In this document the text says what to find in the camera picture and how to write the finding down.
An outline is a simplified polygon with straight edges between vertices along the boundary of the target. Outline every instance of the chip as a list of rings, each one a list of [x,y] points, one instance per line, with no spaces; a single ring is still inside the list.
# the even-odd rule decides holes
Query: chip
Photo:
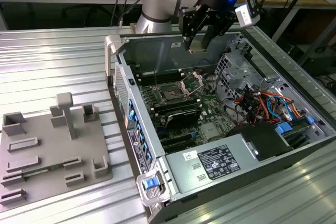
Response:
[[[161,86],[161,95],[167,101],[183,98],[181,90],[176,86]]]
[[[220,136],[220,133],[214,123],[205,123],[201,126],[201,129],[207,140]]]

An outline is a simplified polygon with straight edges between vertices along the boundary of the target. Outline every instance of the gray plastic handle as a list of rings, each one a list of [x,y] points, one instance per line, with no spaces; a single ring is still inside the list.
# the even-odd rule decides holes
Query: gray plastic handle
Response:
[[[146,207],[149,207],[156,203],[162,203],[170,199],[170,194],[166,186],[164,187],[164,190],[161,192],[160,195],[153,198],[148,198],[146,190],[143,187],[143,182],[146,179],[157,177],[158,175],[160,175],[159,171],[157,171],[156,169],[152,169],[149,172],[141,174],[137,177],[136,184],[140,193],[140,198],[142,203]]]
[[[119,35],[109,35],[105,38],[105,72],[107,77],[111,76],[111,55],[114,55],[121,46],[122,41]]]

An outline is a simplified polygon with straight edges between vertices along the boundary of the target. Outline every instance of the computer chassis side panel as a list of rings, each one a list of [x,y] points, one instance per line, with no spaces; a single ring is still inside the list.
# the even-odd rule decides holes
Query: computer chassis side panel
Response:
[[[117,55],[115,62],[113,89],[122,113],[123,124],[129,132],[128,138],[133,145],[134,154],[138,156],[138,160],[139,155],[142,156],[145,162],[146,170],[141,167],[141,161],[138,163],[139,170],[142,173],[147,172],[152,169],[156,159],[165,152],[141,98],[133,73],[126,64],[122,52]],[[145,143],[148,150],[141,151]]]
[[[138,160],[136,159],[137,157],[134,154],[134,149],[133,149],[133,146],[131,144],[131,141],[129,140],[127,128],[124,124],[123,113],[121,111],[120,105],[119,105],[119,103],[116,99],[115,93],[114,93],[114,88],[113,88],[113,85],[112,85],[113,76],[110,76],[109,78],[110,78],[110,80],[108,80],[108,82],[110,84],[108,84],[108,90],[109,90],[109,93],[110,93],[112,105],[113,105],[114,112],[116,114],[117,121],[118,121],[118,124],[119,124],[119,127],[120,127],[120,132],[121,132],[122,139],[124,141],[125,149],[126,149],[127,155],[129,157],[129,160],[130,160],[133,176],[136,178],[141,174],[140,170],[139,170]],[[149,207],[145,207],[145,211],[146,211],[147,216],[151,215]]]

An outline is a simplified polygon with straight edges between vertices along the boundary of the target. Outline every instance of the green circuit board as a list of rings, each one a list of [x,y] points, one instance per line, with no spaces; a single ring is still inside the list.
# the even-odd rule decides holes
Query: green circuit board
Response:
[[[200,87],[199,80],[192,76],[186,78],[183,83],[188,91]],[[211,86],[205,80],[202,80],[202,84],[203,86],[191,95],[185,94],[180,82],[139,86],[143,101],[163,147],[166,146],[167,150],[172,149],[172,151],[168,151],[169,153],[174,152],[174,145],[178,145],[182,141],[188,141],[189,147],[193,147],[219,140],[235,126],[216,95],[213,94]],[[192,105],[182,105],[182,103],[192,103]],[[167,106],[176,107],[176,110],[172,112],[175,114],[197,110],[200,115],[192,124],[184,125],[186,122],[181,121],[181,126],[169,129],[166,125],[167,114],[152,113],[154,107],[156,110],[160,110],[161,107]]]

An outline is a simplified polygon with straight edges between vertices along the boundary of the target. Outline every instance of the blue cable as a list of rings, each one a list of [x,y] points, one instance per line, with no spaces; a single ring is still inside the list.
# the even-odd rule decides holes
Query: blue cable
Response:
[[[197,131],[194,131],[194,132],[190,133],[191,138],[195,138],[195,137],[196,137],[196,134],[197,134]]]
[[[294,119],[297,118],[297,117],[294,115],[294,113],[292,113],[292,112],[290,111],[287,102],[286,102],[282,97],[279,97],[279,96],[277,96],[277,95],[273,95],[273,96],[271,96],[270,98],[268,98],[268,100],[267,100],[267,109],[268,109],[269,113],[271,113],[272,115],[276,116],[278,119],[280,119],[280,122],[282,122],[282,118],[281,118],[279,115],[273,113],[273,111],[272,111],[271,108],[270,108],[270,99],[271,99],[272,97],[276,97],[276,98],[278,98],[281,102],[283,102],[283,104],[285,105],[285,107],[286,107],[288,113],[290,114],[290,116],[291,116],[292,118],[294,118]]]
[[[271,110],[271,108],[269,106],[271,98],[272,97],[268,98],[268,100],[267,100],[267,109],[268,109],[269,113],[271,113],[273,116],[276,116],[278,119],[280,119],[280,122],[282,123],[282,118],[278,114],[273,113],[273,111]]]

